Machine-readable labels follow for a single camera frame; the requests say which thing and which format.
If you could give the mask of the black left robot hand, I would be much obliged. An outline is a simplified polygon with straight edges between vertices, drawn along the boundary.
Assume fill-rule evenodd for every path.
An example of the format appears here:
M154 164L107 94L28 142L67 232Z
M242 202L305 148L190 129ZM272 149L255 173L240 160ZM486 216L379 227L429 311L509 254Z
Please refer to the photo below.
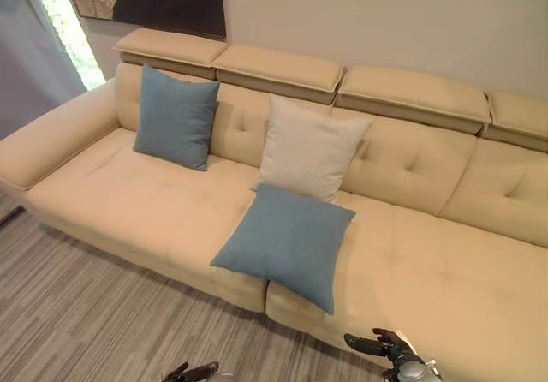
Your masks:
M162 378L162 382L196 382L210 378L219 368L219 362L213 361L205 365L190 368L187 362L170 371Z

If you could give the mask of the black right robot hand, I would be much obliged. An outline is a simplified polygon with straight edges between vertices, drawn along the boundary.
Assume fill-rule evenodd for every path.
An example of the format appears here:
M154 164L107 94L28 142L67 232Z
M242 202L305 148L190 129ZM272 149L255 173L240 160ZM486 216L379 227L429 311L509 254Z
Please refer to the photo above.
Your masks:
M396 369L407 361L420 361L410 345L394 331L373 328L372 332L376 335L375 340L357 337L349 333L344 334L343 339L351 349L357 352L385 357Z

